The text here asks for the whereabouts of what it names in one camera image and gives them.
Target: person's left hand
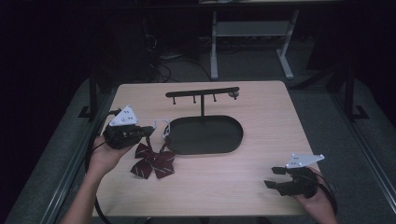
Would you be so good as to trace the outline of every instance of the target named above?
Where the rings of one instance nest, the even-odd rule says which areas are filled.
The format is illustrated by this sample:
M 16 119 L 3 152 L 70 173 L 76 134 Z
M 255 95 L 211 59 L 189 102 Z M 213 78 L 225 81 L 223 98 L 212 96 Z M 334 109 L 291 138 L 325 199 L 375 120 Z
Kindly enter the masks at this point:
M 105 142 L 103 136 L 97 137 L 93 142 L 93 147 L 96 148 Z M 105 174 L 110 172 L 119 163 L 120 158 L 125 155 L 133 146 L 122 149 L 114 149 L 108 144 L 103 144 L 95 149 L 91 156 L 90 167 L 88 173 L 102 178 Z

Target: patterned bow tie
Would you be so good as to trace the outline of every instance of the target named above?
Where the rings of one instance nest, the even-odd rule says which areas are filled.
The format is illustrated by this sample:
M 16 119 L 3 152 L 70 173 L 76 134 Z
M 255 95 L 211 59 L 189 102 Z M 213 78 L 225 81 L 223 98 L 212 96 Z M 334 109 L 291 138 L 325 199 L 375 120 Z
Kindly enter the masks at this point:
M 159 179 L 174 174 L 172 163 L 176 154 L 171 151 L 163 151 L 170 144 L 169 138 L 165 138 L 165 144 L 163 144 L 159 153 L 152 150 L 149 138 L 146 138 L 146 141 L 148 146 L 141 143 L 137 146 L 134 157 L 136 159 L 143 158 L 143 160 L 137 162 L 132 167 L 131 172 L 145 179 L 149 179 L 152 170 L 154 170 L 155 175 Z

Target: dark background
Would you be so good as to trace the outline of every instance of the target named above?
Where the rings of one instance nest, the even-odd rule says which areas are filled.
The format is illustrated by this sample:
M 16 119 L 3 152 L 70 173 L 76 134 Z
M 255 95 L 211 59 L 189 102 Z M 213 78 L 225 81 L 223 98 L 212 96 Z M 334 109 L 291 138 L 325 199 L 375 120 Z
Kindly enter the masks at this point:
M 353 7 L 302 10 L 293 38 L 317 39 L 309 64 L 312 69 L 348 63 L 395 125 L 396 3 L 358 2 Z M 130 6 L 135 2 L 111 4 Z M 90 6 L 100 5 L 93 1 Z M 197 56 L 198 36 L 210 34 L 208 11 L 178 10 L 164 16 L 167 12 L 104 12 L 87 7 L 84 2 L 63 0 L 0 3 L 0 222 L 7 217 L 82 81 L 94 73 L 101 91 L 125 82 L 150 82 L 155 74 L 149 64 L 155 59 L 145 50 L 144 34 L 156 35 L 160 42 L 191 57 Z

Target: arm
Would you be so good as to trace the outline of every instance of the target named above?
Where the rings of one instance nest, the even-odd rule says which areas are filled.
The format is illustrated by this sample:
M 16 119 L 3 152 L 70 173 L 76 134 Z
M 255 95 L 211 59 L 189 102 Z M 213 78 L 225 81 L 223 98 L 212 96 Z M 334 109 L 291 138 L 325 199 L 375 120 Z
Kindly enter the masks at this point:
M 104 142 L 105 138 L 103 136 L 96 138 L 93 148 Z M 130 149 L 131 147 L 113 149 L 108 144 L 103 144 L 92 153 L 88 172 L 62 223 L 77 224 L 91 222 L 96 191 L 99 188 L 102 178 L 116 167 L 120 158 Z
M 310 168 L 314 173 L 320 175 L 320 172 Z M 323 184 L 323 179 L 318 178 L 319 184 Z M 318 188 L 317 194 L 306 199 L 303 195 L 292 196 L 305 211 L 319 224 L 337 224 L 332 205 L 327 199 L 326 194 L 321 188 Z

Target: light wood tabletop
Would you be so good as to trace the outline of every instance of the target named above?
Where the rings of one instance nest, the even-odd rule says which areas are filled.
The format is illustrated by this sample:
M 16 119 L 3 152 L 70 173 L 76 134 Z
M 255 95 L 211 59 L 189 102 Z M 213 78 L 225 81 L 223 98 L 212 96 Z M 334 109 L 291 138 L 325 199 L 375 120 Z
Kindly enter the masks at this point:
M 223 154 L 177 155 L 175 173 L 144 179 L 130 173 L 140 160 L 136 146 L 118 166 L 105 176 L 97 193 L 107 216 L 210 217 L 210 216 L 289 216 L 304 214 L 291 197 L 282 197 L 265 187 L 263 180 L 291 181 L 274 175 L 271 168 L 285 166 L 291 153 L 312 155 L 303 127 L 289 93 L 280 81 L 202 82 L 126 84 L 116 93 L 111 109 L 131 105 L 139 126 L 151 126 L 155 119 L 200 116 L 200 104 L 192 97 L 166 98 L 169 91 L 193 91 L 239 87 L 235 100 L 219 94 L 214 102 L 205 99 L 205 114 L 227 115 L 240 122 L 242 143 Z M 166 126 L 159 123 L 151 136 L 154 151 L 163 144 Z

